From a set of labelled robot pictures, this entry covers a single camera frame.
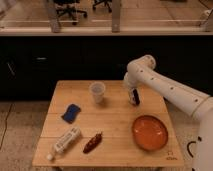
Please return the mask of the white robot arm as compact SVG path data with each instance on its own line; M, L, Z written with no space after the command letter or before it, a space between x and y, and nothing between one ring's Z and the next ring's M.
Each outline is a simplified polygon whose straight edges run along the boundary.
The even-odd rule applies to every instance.
M140 103L137 87L145 84L200 122L192 171L213 171L213 97L154 71L155 58L145 55L127 64L124 85L130 103Z

